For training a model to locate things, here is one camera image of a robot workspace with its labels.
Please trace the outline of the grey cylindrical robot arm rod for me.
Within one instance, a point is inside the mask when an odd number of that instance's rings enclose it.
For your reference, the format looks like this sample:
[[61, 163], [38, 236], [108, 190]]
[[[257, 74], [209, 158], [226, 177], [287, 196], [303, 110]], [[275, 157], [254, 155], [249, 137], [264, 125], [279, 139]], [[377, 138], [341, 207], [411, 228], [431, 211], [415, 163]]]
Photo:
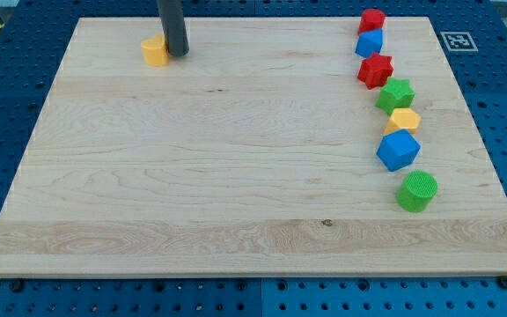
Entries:
[[166, 45], [170, 55], [182, 57], [189, 51], [181, 0], [157, 0]]

